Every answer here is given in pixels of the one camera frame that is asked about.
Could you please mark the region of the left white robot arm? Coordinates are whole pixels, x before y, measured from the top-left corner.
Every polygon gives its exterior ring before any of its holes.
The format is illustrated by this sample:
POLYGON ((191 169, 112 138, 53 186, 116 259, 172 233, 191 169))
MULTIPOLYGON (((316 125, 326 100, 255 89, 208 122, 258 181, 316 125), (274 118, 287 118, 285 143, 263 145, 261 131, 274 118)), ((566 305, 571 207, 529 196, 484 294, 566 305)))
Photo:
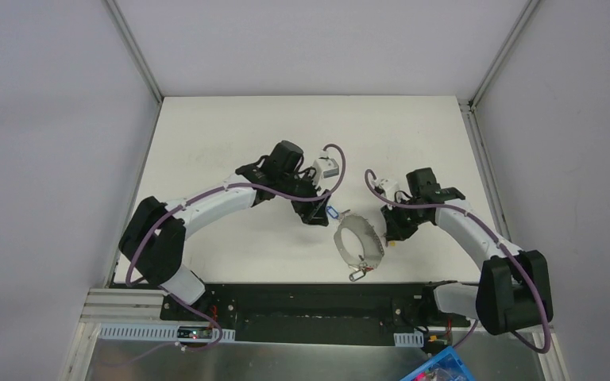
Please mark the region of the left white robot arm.
POLYGON ((328 225, 326 207, 345 177, 345 153, 327 144, 312 165, 303 162, 301 147, 282 140, 268 155, 199 194, 166 202, 154 196, 142 199, 118 243, 129 261, 125 284, 159 287, 180 300, 180 310, 190 320, 203 320, 210 313, 210 299, 205 283, 183 263, 187 239, 223 217, 275 197, 290 201, 303 224, 328 225))

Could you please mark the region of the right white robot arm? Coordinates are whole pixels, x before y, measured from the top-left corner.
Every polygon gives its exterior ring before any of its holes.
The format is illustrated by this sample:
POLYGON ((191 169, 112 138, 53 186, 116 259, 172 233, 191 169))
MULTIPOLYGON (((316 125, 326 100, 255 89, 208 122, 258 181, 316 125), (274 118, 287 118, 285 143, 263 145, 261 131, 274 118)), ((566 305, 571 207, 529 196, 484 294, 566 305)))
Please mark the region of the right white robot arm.
POLYGON ((384 204, 380 210, 387 241, 406 241, 430 223, 453 238, 480 271, 475 285, 432 283, 419 315, 439 325, 450 314, 478 321, 492 335, 539 326, 550 329, 554 308, 546 257, 506 240, 473 211, 463 193, 442 187, 431 168, 407 174, 409 190, 397 182, 365 173, 368 189, 384 204))

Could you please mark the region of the blue tagged key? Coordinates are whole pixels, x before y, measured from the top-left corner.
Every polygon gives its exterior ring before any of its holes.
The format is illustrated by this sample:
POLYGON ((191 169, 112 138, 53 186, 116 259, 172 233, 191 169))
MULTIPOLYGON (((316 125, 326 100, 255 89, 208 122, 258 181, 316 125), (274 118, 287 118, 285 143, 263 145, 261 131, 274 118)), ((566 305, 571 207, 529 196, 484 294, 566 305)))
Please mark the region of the blue tagged key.
POLYGON ((334 220, 341 220, 342 218, 344 218, 344 216, 348 214, 348 212, 349 210, 340 211, 335 209, 333 206, 328 206, 326 208, 327 215, 334 220))

